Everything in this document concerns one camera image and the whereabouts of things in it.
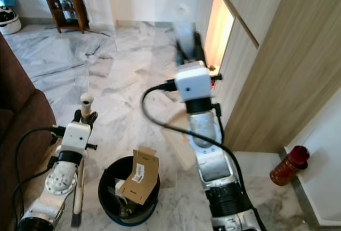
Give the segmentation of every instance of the black cable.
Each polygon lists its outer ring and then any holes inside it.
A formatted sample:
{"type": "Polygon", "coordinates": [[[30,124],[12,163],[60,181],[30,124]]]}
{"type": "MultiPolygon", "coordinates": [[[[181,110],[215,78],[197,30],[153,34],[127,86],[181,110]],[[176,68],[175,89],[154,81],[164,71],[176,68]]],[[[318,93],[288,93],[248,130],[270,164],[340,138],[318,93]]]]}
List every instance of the black cable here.
{"type": "MultiPolygon", "coordinates": [[[[18,154],[19,154],[19,149],[22,145],[22,142],[25,140],[27,136],[29,136],[31,133],[36,132],[36,131],[52,131],[51,127],[42,127],[42,128],[36,128],[33,130],[30,130],[26,132],[21,139],[19,140],[17,147],[15,149],[15,155],[14,155],[14,171],[15,175],[17,177],[17,182],[20,184],[20,176],[19,176],[19,168],[18,168],[18,154]]],[[[21,186],[19,187],[19,207],[20,207],[20,218],[23,216],[23,196],[22,196],[22,189],[21,186]]]]}
{"type": "Polygon", "coordinates": [[[27,179],[25,179],[24,181],[22,181],[21,183],[19,183],[15,189],[14,189],[14,192],[13,192],[13,195],[12,195],[12,208],[13,208],[13,215],[14,215],[14,230],[16,230],[17,226],[18,226],[18,216],[17,216],[17,211],[15,209],[15,194],[18,192],[18,190],[20,190],[20,188],[27,182],[29,182],[30,180],[33,180],[41,175],[44,175],[45,173],[47,173],[49,170],[51,169],[51,167],[49,166],[47,169],[45,169],[44,171],[42,172],[39,172],[27,179]]]}
{"type": "MultiPolygon", "coordinates": [[[[237,173],[238,173],[238,176],[239,176],[239,183],[240,183],[240,188],[241,190],[243,191],[243,193],[247,196],[247,192],[246,192],[246,188],[245,188],[245,184],[244,184],[244,179],[243,179],[243,176],[242,176],[242,173],[241,173],[241,168],[239,166],[239,163],[238,163],[238,160],[237,158],[235,157],[235,155],[233,154],[232,151],[230,151],[227,147],[224,147],[223,146],[223,141],[224,141],[224,127],[223,127],[223,124],[222,124],[222,121],[221,121],[221,111],[220,111],[220,106],[214,106],[215,109],[216,109],[216,112],[217,112],[217,118],[218,118],[218,122],[219,122],[219,127],[220,127],[220,131],[221,131],[221,134],[222,134],[222,143],[220,144],[219,142],[213,140],[213,139],[210,139],[209,137],[206,137],[206,136],[202,136],[198,133],[195,133],[195,132],[192,132],[192,131],[189,131],[189,130],[185,130],[185,129],[182,129],[182,128],[179,128],[179,127],[175,127],[175,126],[172,126],[172,125],[169,125],[167,123],[163,123],[155,118],[153,118],[146,110],[145,108],[145,104],[144,104],[144,101],[145,101],[145,98],[146,96],[152,92],[152,91],[155,91],[155,90],[168,90],[169,88],[173,88],[172,86],[172,82],[169,81],[168,83],[166,84],[160,84],[160,85],[157,85],[157,86],[154,86],[154,87],[151,87],[149,89],[147,89],[144,93],[143,93],[143,96],[142,96],[142,99],[141,99],[141,107],[142,107],[142,112],[144,113],[144,115],[153,123],[159,125],[159,126],[162,126],[166,129],[170,129],[170,130],[173,130],[173,131],[177,131],[177,132],[181,132],[181,133],[185,133],[187,135],[191,135],[193,137],[196,137],[198,139],[202,139],[206,142],[209,142],[219,148],[221,148],[222,150],[224,150],[231,158],[232,158],[232,161],[234,162],[234,165],[237,169],[237,173]]],[[[254,210],[255,212],[255,216],[256,216],[256,219],[258,221],[258,224],[261,228],[262,231],[266,231],[266,228],[258,214],[258,211],[255,207],[252,206],[252,209],[254,210]]]]}
{"type": "Polygon", "coordinates": [[[157,124],[157,125],[159,125],[159,126],[162,126],[162,127],[166,128],[166,129],[170,129],[170,130],[173,130],[173,131],[185,133],[185,134],[187,134],[187,135],[191,135],[191,136],[196,137],[196,138],[198,138],[198,139],[202,139],[202,140],[204,140],[204,141],[206,141],[206,142],[208,142],[208,143],[211,143],[212,145],[215,145],[215,146],[221,148],[222,150],[224,150],[224,151],[232,158],[232,160],[233,160],[233,162],[234,162],[234,165],[235,165],[235,167],[236,167],[236,169],[237,169],[237,173],[238,173],[238,177],[239,177],[239,182],[240,182],[240,188],[241,188],[241,190],[246,194],[246,189],[245,189],[245,185],[244,185],[244,179],[243,179],[243,176],[242,176],[242,173],[241,173],[241,168],[240,168],[240,166],[239,166],[239,163],[238,163],[238,161],[237,161],[237,158],[235,157],[235,155],[233,154],[232,151],[230,151],[227,147],[224,147],[223,144],[221,144],[221,143],[219,143],[219,142],[217,142],[217,141],[215,141],[215,140],[213,140],[213,139],[210,139],[210,138],[208,138],[208,137],[206,137],[206,136],[202,136],[202,135],[197,134],[197,133],[195,133],[195,132],[192,132],[192,131],[189,131],[189,130],[185,130],[185,129],[182,129],[182,128],[178,128],[178,127],[169,125],[169,124],[167,124],[167,123],[163,123],[163,122],[161,122],[161,121],[159,121],[159,120],[156,120],[155,118],[153,118],[153,117],[147,112],[147,110],[146,110],[146,108],[145,108],[145,104],[144,104],[144,101],[145,101],[146,96],[147,96],[150,92],[152,92],[152,91],[155,91],[155,90],[163,90],[163,89],[165,89],[166,86],[169,86],[169,85],[168,85],[168,84],[160,84],[160,85],[157,85],[157,86],[154,86],[154,87],[151,87],[151,88],[147,89],[147,90],[143,93],[143,96],[142,96],[142,99],[141,99],[141,107],[142,107],[142,112],[144,113],[144,115],[145,115],[150,121],[152,121],[153,123],[155,123],[155,124],[157,124]]]}
{"type": "Polygon", "coordinates": [[[217,118],[218,118],[220,133],[222,135],[222,144],[224,144],[224,139],[225,139],[224,127],[223,127],[222,120],[221,120],[220,116],[218,116],[217,118]]]}

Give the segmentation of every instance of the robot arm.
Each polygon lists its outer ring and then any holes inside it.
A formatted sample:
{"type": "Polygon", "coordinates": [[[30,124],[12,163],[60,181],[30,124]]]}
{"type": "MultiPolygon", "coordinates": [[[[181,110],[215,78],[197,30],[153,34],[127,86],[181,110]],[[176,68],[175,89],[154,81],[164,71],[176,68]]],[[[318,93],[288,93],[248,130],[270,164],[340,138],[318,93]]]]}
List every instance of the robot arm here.
{"type": "MultiPolygon", "coordinates": [[[[186,104],[191,131],[222,142],[214,122],[211,78],[202,61],[179,66],[175,85],[186,104]]],[[[189,136],[197,169],[210,203],[212,227],[216,231],[266,230],[246,191],[243,191],[231,156],[220,147],[189,136]]]]}
{"type": "Polygon", "coordinates": [[[86,148],[96,149],[87,143],[97,118],[97,113],[90,110],[93,98],[83,95],[81,101],[82,110],[75,112],[74,120],[66,127],[62,143],[56,149],[58,160],[45,179],[44,190],[28,208],[17,230],[54,230],[63,213],[65,200],[76,186],[76,172],[86,155],[86,148]]]}
{"type": "Polygon", "coordinates": [[[176,44],[175,62],[178,67],[175,79],[145,91],[142,111],[155,124],[188,135],[189,144],[196,155],[201,184],[209,200],[214,231],[266,231],[247,196],[237,159],[222,146],[223,128],[220,119],[219,126],[214,121],[212,109],[215,108],[220,117],[220,106],[211,102],[211,84],[212,81],[222,79],[221,75],[210,77],[200,35],[196,32],[194,43],[190,59],[186,59],[180,43],[176,44]],[[153,90],[179,91],[186,105],[190,131],[162,123],[149,115],[144,100],[153,90]]]}

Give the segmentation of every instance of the black wire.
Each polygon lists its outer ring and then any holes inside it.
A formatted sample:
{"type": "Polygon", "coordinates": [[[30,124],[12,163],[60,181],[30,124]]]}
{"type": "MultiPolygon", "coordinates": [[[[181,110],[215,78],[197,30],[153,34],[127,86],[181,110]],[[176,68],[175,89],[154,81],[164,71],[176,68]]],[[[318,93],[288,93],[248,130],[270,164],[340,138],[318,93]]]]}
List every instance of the black wire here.
{"type": "Polygon", "coordinates": [[[218,116],[217,118],[218,118],[220,133],[222,135],[222,144],[224,144],[224,139],[225,139],[224,127],[223,127],[222,120],[221,120],[220,116],[218,116]]]}
{"type": "MultiPolygon", "coordinates": [[[[243,179],[243,176],[242,176],[242,173],[241,173],[241,168],[239,166],[239,163],[237,161],[237,158],[235,157],[235,155],[233,154],[232,151],[230,151],[227,147],[224,147],[222,143],[219,143],[213,139],[210,139],[206,136],[202,136],[198,133],[195,133],[195,132],[192,132],[192,131],[189,131],[189,130],[185,130],[185,129],[182,129],[182,128],[179,128],[179,127],[175,127],[175,126],[172,126],[172,125],[169,125],[167,123],[163,123],[159,120],[156,120],[155,118],[153,118],[146,110],[145,108],[145,104],[144,104],[144,101],[145,101],[145,98],[146,96],[152,92],[152,91],[155,91],[155,90],[162,90],[164,88],[164,84],[160,84],[160,85],[157,85],[157,86],[154,86],[154,87],[151,87],[149,89],[147,89],[144,93],[143,93],[143,96],[142,96],[142,99],[141,99],[141,107],[142,107],[142,112],[144,113],[144,115],[150,120],[152,121],[153,123],[159,125],[159,126],[162,126],[166,129],[170,129],[170,130],[173,130],[173,131],[177,131],[177,132],[181,132],[181,133],[185,133],[187,135],[191,135],[193,137],[196,137],[198,139],[202,139],[208,143],[211,143],[212,145],[215,145],[219,148],[221,148],[222,150],[224,150],[233,160],[234,162],[234,165],[237,169],[237,173],[238,173],[238,177],[239,177],[239,182],[240,182],[240,187],[241,187],[241,190],[246,194],[246,189],[245,189],[245,185],[244,185],[244,179],[243,179]]],[[[223,125],[221,124],[221,121],[220,121],[220,129],[221,129],[221,133],[223,133],[223,125]]]]}
{"type": "Polygon", "coordinates": [[[45,173],[47,173],[51,168],[47,168],[45,169],[44,171],[42,172],[39,172],[37,174],[34,174],[33,176],[25,179],[24,181],[22,181],[21,183],[19,183],[15,189],[14,189],[14,192],[13,192],[13,195],[12,195],[12,208],[13,208],[13,215],[14,215],[14,230],[16,230],[17,226],[18,226],[18,216],[17,216],[17,211],[15,209],[15,194],[18,192],[18,190],[20,190],[20,188],[27,182],[29,182],[30,180],[33,180],[41,175],[44,175],[45,173]]]}
{"type": "MultiPolygon", "coordinates": [[[[36,128],[33,130],[30,130],[26,132],[21,139],[19,140],[17,147],[15,149],[15,156],[14,156],[14,170],[15,170],[15,175],[17,177],[17,182],[20,184],[20,176],[19,176],[19,168],[18,168],[18,154],[19,154],[19,149],[22,145],[22,142],[25,140],[27,136],[29,136],[31,133],[36,132],[36,131],[51,131],[51,127],[42,127],[42,128],[36,128]]],[[[22,196],[22,189],[21,186],[19,187],[19,207],[20,207],[20,218],[23,216],[23,196],[22,196]]]]}

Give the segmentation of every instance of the baseboard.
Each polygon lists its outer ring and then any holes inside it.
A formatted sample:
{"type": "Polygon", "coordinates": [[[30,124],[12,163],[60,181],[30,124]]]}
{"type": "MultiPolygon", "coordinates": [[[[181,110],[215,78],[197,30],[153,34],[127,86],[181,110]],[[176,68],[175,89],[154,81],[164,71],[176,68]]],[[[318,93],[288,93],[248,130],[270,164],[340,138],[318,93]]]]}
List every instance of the baseboard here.
{"type": "Polygon", "coordinates": [[[53,18],[19,17],[22,27],[28,25],[54,25],[53,18]]]}
{"type": "MultiPolygon", "coordinates": [[[[284,159],[287,155],[287,152],[285,151],[285,149],[283,149],[279,156],[282,159],[284,159]]],[[[295,177],[292,181],[291,181],[291,185],[294,188],[296,197],[298,199],[298,202],[303,210],[304,213],[304,217],[305,217],[305,221],[308,223],[309,227],[312,230],[315,231],[335,231],[335,230],[341,230],[341,226],[321,226],[316,215],[315,212],[309,202],[309,199],[307,197],[307,195],[305,194],[305,191],[302,187],[301,181],[299,180],[298,177],[295,177]]]]}
{"type": "Polygon", "coordinates": [[[133,21],[133,20],[117,20],[118,27],[133,27],[140,23],[145,23],[152,27],[172,27],[172,22],[168,21],[133,21]]]}

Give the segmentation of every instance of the wooden door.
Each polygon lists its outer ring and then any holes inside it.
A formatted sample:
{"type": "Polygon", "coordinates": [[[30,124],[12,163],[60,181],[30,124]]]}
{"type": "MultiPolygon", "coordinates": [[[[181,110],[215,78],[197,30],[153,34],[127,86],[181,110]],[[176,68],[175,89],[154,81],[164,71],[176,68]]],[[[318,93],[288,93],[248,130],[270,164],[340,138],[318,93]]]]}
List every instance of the wooden door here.
{"type": "Polygon", "coordinates": [[[340,86],[341,0],[281,0],[226,126],[226,145],[278,152],[340,86]]]}
{"type": "Polygon", "coordinates": [[[200,32],[201,42],[203,45],[205,44],[212,4],[213,0],[198,0],[196,29],[200,32]]]}
{"type": "Polygon", "coordinates": [[[259,44],[269,29],[281,0],[240,0],[237,10],[259,44]]]}
{"type": "Polygon", "coordinates": [[[224,126],[226,126],[230,118],[256,56],[256,46],[239,20],[235,19],[220,67],[223,80],[217,81],[213,91],[213,101],[221,104],[224,126]]]}

